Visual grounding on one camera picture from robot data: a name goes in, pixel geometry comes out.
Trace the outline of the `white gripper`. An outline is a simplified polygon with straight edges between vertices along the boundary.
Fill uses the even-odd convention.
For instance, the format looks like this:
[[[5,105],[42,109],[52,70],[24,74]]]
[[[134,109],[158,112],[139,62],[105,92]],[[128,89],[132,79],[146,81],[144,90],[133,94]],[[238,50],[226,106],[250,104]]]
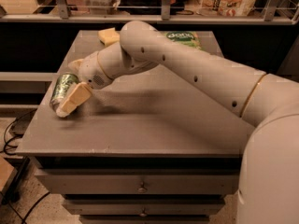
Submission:
[[[85,103],[93,95],[93,89],[101,90],[113,82],[100,65],[98,54],[96,51],[83,60],[77,59],[67,65],[73,73],[78,72],[78,77],[83,82],[72,84],[67,90],[65,98],[56,109],[56,114],[60,118],[67,117]]]

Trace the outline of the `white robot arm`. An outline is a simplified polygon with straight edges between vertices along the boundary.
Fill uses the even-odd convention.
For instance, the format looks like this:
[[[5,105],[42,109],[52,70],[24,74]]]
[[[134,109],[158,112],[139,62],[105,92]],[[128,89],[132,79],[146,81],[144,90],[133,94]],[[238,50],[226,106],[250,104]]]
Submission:
[[[299,87],[167,38],[143,21],[129,21],[116,43],[69,66],[79,83],[57,115],[66,117],[93,90],[157,65],[193,85],[254,126],[241,163],[237,224],[299,224]]]

